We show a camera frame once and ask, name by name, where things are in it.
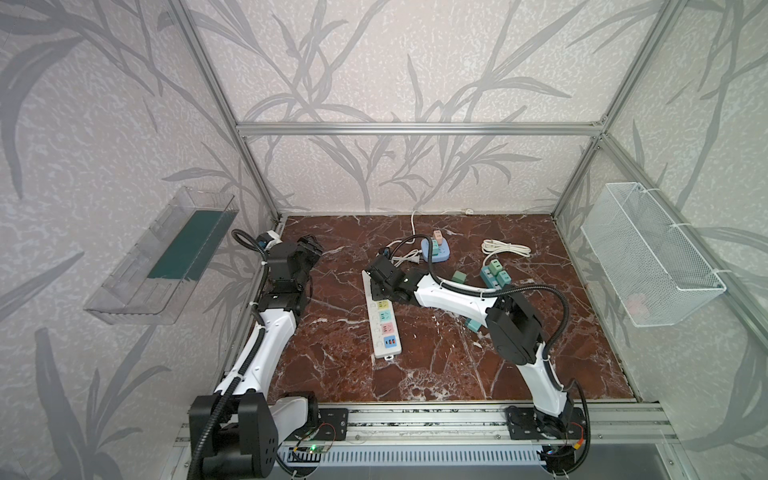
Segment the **white multicolour power strip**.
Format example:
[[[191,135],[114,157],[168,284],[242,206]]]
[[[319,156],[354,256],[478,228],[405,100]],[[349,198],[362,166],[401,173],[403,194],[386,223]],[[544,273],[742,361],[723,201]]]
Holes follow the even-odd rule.
[[[374,357],[393,361],[402,353],[402,344],[392,303],[386,299],[375,300],[372,295],[370,275],[365,271],[361,275]]]

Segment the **light blue square socket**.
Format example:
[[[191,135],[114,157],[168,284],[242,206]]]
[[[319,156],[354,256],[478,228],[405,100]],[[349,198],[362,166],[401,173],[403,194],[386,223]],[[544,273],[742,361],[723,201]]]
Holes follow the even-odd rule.
[[[445,239],[438,241],[434,238],[431,238],[429,241],[426,239],[421,241],[421,252],[424,261],[431,259],[433,263],[447,261],[451,253],[448,242]]]

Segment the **teal blue power strip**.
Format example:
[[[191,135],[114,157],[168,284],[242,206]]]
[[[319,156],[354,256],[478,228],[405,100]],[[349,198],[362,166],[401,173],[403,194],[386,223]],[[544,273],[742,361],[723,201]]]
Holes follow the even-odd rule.
[[[506,287],[500,287],[499,284],[496,281],[496,276],[492,275],[488,269],[488,265],[483,266],[481,269],[481,278],[483,279],[486,286],[490,289],[494,290],[501,290],[502,288]]]

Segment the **teal cube charger front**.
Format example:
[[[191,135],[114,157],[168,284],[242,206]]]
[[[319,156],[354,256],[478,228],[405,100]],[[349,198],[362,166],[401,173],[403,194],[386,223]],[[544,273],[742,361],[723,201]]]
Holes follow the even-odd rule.
[[[505,270],[500,271],[496,275],[496,281],[500,287],[504,287],[512,283],[510,275]]]

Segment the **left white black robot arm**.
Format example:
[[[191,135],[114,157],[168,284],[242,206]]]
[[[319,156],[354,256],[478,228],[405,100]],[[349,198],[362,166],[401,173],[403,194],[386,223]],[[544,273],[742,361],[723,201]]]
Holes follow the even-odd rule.
[[[292,394],[270,404],[268,390],[311,298],[311,271],[323,248],[312,235],[294,242],[274,231],[253,237],[234,229],[231,235],[259,255],[263,290],[252,307],[253,330],[231,370],[189,409],[190,479],[266,478],[281,461],[282,443],[319,425],[313,394]]]

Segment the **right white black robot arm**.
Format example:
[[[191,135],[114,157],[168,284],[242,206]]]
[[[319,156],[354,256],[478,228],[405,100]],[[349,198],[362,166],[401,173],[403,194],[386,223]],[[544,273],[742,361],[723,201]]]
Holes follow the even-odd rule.
[[[563,384],[551,363],[551,349],[569,326],[570,305],[558,289],[542,284],[507,285],[500,289],[470,287],[440,277],[431,259],[425,268],[404,270],[394,262],[394,248],[384,247],[365,268],[376,300],[446,311],[479,322],[489,331],[497,354],[517,367],[529,392],[533,408],[549,421],[567,423],[574,404],[570,390],[575,380]],[[539,312],[525,296],[546,292],[561,304],[562,317],[554,333],[545,335]]]

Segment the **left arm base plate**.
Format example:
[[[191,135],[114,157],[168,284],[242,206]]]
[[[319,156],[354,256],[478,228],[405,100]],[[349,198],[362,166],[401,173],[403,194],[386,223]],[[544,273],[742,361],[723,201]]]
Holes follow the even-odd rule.
[[[312,439],[326,442],[344,441],[349,426],[349,413],[348,408],[321,407],[318,429]]]

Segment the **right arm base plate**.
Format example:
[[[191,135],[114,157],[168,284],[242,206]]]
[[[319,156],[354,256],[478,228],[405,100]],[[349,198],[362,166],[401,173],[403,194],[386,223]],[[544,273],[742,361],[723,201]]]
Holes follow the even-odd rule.
[[[586,438],[589,425],[583,409],[571,401],[555,416],[535,407],[509,406],[504,417],[512,440],[577,441]]]

